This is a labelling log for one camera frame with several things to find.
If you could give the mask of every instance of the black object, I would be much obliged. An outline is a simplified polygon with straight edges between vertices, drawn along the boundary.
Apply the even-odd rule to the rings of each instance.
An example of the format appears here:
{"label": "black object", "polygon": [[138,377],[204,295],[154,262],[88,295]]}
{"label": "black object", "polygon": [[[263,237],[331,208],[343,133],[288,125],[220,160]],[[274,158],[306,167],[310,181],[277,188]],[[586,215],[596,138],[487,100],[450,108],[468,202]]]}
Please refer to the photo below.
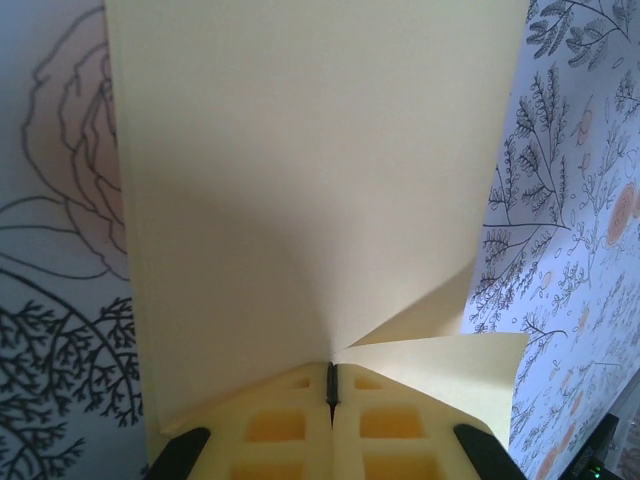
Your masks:
{"label": "black object", "polygon": [[453,432],[481,480],[527,480],[496,437],[466,423]]}
{"label": "black object", "polygon": [[607,413],[559,480],[622,480],[604,468],[604,460],[618,422],[618,417]]}
{"label": "black object", "polygon": [[187,480],[210,436],[208,429],[199,427],[172,439],[144,480]]}
{"label": "black object", "polygon": [[331,428],[333,428],[333,417],[336,413],[336,407],[340,403],[338,397],[338,366],[329,362],[327,367],[327,404],[329,405],[329,413],[331,414]]}

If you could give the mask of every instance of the line drawing of rose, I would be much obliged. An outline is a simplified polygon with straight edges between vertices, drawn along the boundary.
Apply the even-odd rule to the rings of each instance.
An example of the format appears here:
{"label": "line drawing of rose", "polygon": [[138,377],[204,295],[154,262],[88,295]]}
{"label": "line drawing of rose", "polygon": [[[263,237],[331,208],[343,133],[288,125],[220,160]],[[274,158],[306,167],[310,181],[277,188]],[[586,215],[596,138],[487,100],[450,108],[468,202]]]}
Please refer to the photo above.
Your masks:
{"label": "line drawing of rose", "polygon": [[627,226],[627,222],[631,216],[635,193],[635,185],[633,183],[628,183],[622,190],[622,193],[620,193],[620,196],[613,207],[613,212],[611,212],[611,217],[609,218],[609,227],[607,229],[607,245],[610,247],[614,246],[616,242],[620,240],[620,237]]}
{"label": "line drawing of rose", "polygon": [[[104,31],[104,7],[86,12],[33,70],[22,149],[50,194],[0,208],[0,230],[16,235],[0,256],[65,278],[129,277],[108,44],[96,35]],[[74,263],[6,251],[25,241],[84,255]]]}

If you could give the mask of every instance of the floral wallpaper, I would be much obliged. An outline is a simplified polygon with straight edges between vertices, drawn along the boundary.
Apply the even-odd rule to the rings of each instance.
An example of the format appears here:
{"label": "floral wallpaper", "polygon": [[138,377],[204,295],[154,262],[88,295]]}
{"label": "floral wallpaper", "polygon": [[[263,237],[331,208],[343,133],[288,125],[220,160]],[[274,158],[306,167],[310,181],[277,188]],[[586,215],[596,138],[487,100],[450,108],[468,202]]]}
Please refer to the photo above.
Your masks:
{"label": "floral wallpaper", "polygon": [[532,0],[465,332],[527,332],[510,453],[555,479],[640,367],[640,11]]}
{"label": "floral wallpaper", "polygon": [[140,478],[104,10],[3,2],[0,19],[0,478]]}

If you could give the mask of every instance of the yellow paper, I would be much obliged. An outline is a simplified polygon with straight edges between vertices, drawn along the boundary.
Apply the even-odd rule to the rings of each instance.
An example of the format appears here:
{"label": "yellow paper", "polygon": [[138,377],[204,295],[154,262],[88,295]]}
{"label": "yellow paper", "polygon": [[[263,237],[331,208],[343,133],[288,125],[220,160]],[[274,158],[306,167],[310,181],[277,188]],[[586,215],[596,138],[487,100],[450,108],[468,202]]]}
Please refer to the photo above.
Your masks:
{"label": "yellow paper", "polygon": [[334,355],[486,423],[505,448],[513,383],[528,335],[455,335],[352,347]]}
{"label": "yellow paper", "polygon": [[469,265],[526,4],[107,0],[149,428]]}
{"label": "yellow paper", "polygon": [[355,345],[415,340],[459,333],[473,267],[474,264],[469,263],[460,273],[365,335]]}

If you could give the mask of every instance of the peony drawing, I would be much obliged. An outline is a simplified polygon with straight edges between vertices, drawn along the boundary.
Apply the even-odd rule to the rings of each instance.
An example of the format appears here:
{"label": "peony drawing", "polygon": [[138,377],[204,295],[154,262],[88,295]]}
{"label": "peony drawing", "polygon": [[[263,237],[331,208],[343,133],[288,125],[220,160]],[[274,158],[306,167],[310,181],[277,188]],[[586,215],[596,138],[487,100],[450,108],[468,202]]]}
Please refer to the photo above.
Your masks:
{"label": "peony drawing", "polygon": [[62,252],[82,252],[80,268],[80,261],[56,262],[53,254],[34,259],[17,247],[0,251],[62,277],[110,272],[128,278],[109,53],[104,36],[96,35],[104,28],[103,9],[87,12],[34,70],[22,146],[50,193],[0,209],[3,233],[22,230],[5,243],[47,242]]}
{"label": "peony drawing", "polygon": [[[139,431],[143,414],[131,298],[118,296],[127,291],[118,278],[128,274],[103,8],[60,33],[33,70],[21,129],[25,171],[39,180],[19,185],[31,195],[0,206],[0,478],[7,480],[93,478],[79,459],[110,461],[109,443],[134,452],[132,427]],[[34,270],[73,280],[113,276],[90,283],[102,300],[87,305],[86,290],[76,290],[86,282],[32,278]],[[110,419],[118,433],[87,435],[82,426],[95,417]],[[141,449],[131,454],[146,462]],[[130,466],[114,468],[122,475],[113,478],[132,478]]]}
{"label": "peony drawing", "polygon": [[629,216],[631,215],[631,209],[633,207],[635,193],[636,188],[633,183],[627,184],[613,207],[613,212],[609,219],[609,228],[607,230],[607,245],[610,247],[620,240],[620,237],[627,226]]}

